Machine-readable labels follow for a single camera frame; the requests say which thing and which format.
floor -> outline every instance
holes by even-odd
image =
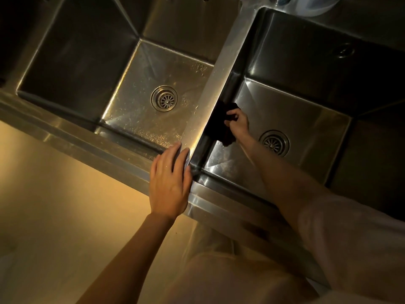
[[[74,303],[149,213],[148,197],[0,122],[0,302]],[[194,221],[180,216],[146,278],[155,303],[177,275]]]

white plastic container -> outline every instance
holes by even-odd
[[[295,12],[297,16],[313,17],[330,10],[340,0],[296,0]]]

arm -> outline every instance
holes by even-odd
[[[257,167],[271,201],[298,232],[298,215],[311,201],[331,192],[315,179],[270,152],[249,134],[248,120],[240,109],[227,112],[237,115],[236,121],[225,121],[251,162]]]
[[[172,171],[179,147],[180,143],[176,143],[154,160],[149,186],[151,214],[90,285],[79,304],[138,301],[146,274],[163,239],[187,207],[192,183],[190,167],[184,170],[188,148],[179,154]]]

sink drain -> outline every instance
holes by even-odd
[[[290,141],[287,136],[278,130],[266,131],[260,137],[259,142],[281,157],[284,157],[290,149]]]
[[[173,109],[177,103],[177,93],[173,87],[159,86],[151,95],[152,106],[159,112]]]

shirt sleeve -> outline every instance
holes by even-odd
[[[337,195],[301,211],[305,246],[335,290],[405,302],[405,223]]]

